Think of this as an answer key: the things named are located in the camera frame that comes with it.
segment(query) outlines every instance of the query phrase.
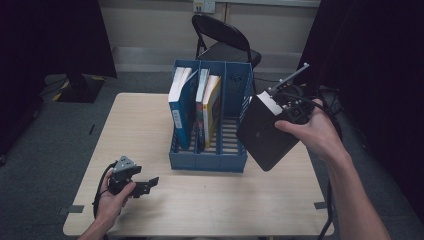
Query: black chair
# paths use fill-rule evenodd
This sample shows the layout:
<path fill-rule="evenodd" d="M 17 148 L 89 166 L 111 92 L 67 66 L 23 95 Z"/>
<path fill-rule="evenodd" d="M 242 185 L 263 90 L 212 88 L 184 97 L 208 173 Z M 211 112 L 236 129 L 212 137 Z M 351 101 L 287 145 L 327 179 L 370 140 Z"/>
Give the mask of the black chair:
<path fill-rule="evenodd" d="M 261 62 L 261 54 L 250 49 L 247 38 L 234 26 L 202 14 L 195 14 L 192 23 L 199 37 L 196 50 L 197 60 L 247 62 L 251 63 L 252 68 Z M 204 36 L 217 42 L 208 48 Z"/>

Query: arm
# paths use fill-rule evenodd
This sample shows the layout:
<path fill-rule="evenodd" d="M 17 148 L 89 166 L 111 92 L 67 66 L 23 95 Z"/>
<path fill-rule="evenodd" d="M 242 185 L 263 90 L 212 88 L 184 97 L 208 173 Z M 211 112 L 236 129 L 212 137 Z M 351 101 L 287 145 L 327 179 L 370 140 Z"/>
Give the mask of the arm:
<path fill-rule="evenodd" d="M 342 239 L 390 239 L 365 193 L 349 153 L 323 111 L 315 108 L 309 123 L 305 125 L 277 121 L 275 127 L 299 138 L 326 162 L 339 213 Z"/>
<path fill-rule="evenodd" d="M 121 212 L 121 208 L 125 206 L 128 200 L 128 195 L 135 188 L 135 183 L 128 183 L 122 191 L 113 195 L 107 190 L 107 183 L 112 176 L 112 171 L 109 171 L 103 180 L 100 192 L 103 194 L 100 197 L 99 208 L 97 210 L 96 219 L 90 227 L 78 238 L 79 240 L 85 239 L 101 239 L 109 229 L 115 225 L 115 220 Z"/>

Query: book cover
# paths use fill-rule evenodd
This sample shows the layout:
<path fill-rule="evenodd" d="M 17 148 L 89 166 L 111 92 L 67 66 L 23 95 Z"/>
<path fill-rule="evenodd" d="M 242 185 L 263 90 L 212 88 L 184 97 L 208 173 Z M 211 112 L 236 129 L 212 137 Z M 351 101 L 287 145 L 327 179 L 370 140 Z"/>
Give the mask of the book cover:
<path fill-rule="evenodd" d="M 209 69 L 201 69 L 199 86 L 196 94 L 196 123 L 197 123 L 197 146 L 200 151 L 205 149 L 205 131 L 203 125 L 203 96 L 209 78 Z"/>
<path fill-rule="evenodd" d="M 209 148 L 221 113 L 221 77 L 209 75 L 203 96 L 205 148 Z"/>
<path fill-rule="evenodd" d="M 182 149 L 189 149 L 191 145 L 191 133 L 195 121 L 195 96 L 197 89 L 197 71 L 191 68 L 175 69 L 174 79 L 168 95 L 169 107 L 178 137 L 178 143 Z"/>
<path fill-rule="evenodd" d="M 299 139 L 274 127 L 283 109 L 264 91 L 253 96 L 236 136 L 264 171 L 271 170 Z"/>

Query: chair backrest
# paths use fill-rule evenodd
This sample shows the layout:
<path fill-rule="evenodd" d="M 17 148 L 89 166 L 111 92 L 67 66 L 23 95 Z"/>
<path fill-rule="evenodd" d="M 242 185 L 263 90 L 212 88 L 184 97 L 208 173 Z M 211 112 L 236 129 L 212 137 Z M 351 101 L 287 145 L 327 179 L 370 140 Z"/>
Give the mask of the chair backrest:
<path fill-rule="evenodd" d="M 201 41 L 202 47 L 206 48 L 202 34 L 231 47 L 246 51 L 250 57 L 250 44 L 247 38 L 237 28 L 215 18 L 202 14 L 195 14 L 192 17 L 193 27 Z"/>

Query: blue plastic book rack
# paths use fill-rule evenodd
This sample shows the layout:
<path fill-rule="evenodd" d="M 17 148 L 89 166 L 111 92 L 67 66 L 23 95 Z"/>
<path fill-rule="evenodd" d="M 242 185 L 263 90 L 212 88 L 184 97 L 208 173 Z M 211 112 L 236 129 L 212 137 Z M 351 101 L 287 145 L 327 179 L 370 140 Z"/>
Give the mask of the blue plastic book rack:
<path fill-rule="evenodd" d="M 210 69 L 211 75 L 221 76 L 221 119 L 208 149 L 200 151 L 197 147 L 197 129 L 191 134 L 189 149 L 179 147 L 178 137 L 172 137 L 169 159 L 174 170 L 195 170 L 241 173 L 247 160 L 247 152 L 236 137 L 239 126 L 252 93 L 253 70 L 250 63 L 186 61 L 177 60 L 177 67 Z"/>

